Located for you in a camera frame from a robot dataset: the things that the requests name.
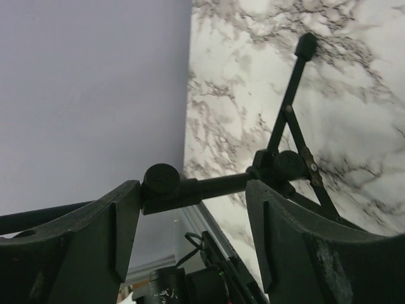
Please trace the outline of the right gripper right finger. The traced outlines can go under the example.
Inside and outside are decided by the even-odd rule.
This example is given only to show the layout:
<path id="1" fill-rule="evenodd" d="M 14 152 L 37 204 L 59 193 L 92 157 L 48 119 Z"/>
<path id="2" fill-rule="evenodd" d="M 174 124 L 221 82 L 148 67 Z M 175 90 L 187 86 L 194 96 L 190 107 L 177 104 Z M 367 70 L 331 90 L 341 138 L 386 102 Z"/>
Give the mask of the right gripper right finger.
<path id="1" fill-rule="evenodd" d="M 323 218 L 258 180 L 246 187 L 264 292 L 271 303 L 403 303 L 404 236 Z"/>

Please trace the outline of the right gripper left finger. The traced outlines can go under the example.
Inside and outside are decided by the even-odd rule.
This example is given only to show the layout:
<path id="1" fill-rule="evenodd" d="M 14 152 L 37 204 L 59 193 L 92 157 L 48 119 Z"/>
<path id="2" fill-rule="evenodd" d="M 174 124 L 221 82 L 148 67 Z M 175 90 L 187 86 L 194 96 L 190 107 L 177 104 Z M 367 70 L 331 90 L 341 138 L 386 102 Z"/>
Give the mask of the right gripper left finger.
<path id="1" fill-rule="evenodd" d="M 140 213 L 128 180 L 82 208 L 1 238 L 1 303 L 116 303 Z"/>

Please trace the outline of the black tripod shock-mount stand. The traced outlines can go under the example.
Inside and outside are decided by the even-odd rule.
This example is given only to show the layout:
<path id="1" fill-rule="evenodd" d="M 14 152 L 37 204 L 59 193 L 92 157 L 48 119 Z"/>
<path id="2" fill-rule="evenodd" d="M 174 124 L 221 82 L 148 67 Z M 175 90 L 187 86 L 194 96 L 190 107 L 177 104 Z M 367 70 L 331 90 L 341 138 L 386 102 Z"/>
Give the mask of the black tripod shock-mount stand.
<path id="1" fill-rule="evenodd" d="M 342 218 L 324 188 L 318 166 L 304 140 L 293 102 L 306 63 L 318 46 L 312 33 L 300 36 L 296 62 L 285 91 L 273 132 L 266 149 L 256 152 L 244 173 L 205 180 L 183 179 L 171 165 L 150 167 L 142 181 L 135 182 L 135 197 L 120 203 L 125 194 L 120 186 L 95 201 L 57 206 L 1 217 L 1 234 L 17 238 L 77 233 L 87 224 L 100 220 L 116 236 L 134 235 L 140 215 L 149 215 L 201 201 L 245 191 L 250 180 L 261 181 L 278 194 L 305 210 L 339 226 L 353 228 Z"/>

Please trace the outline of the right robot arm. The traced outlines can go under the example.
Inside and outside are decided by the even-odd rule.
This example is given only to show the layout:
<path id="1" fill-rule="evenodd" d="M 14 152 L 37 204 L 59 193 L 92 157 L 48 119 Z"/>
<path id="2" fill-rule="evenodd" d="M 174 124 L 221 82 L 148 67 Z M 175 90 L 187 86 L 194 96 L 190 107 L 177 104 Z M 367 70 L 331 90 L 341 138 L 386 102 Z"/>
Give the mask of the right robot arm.
<path id="1" fill-rule="evenodd" d="M 128 274 L 141 207 L 129 180 L 90 202 L 1 217 L 2 303 L 113 303 Z M 262 182 L 247 184 L 258 286 L 208 232 L 205 267 L 151 272 L 137 303 L 403 303 L 404 236 L 333 222 Z"/>

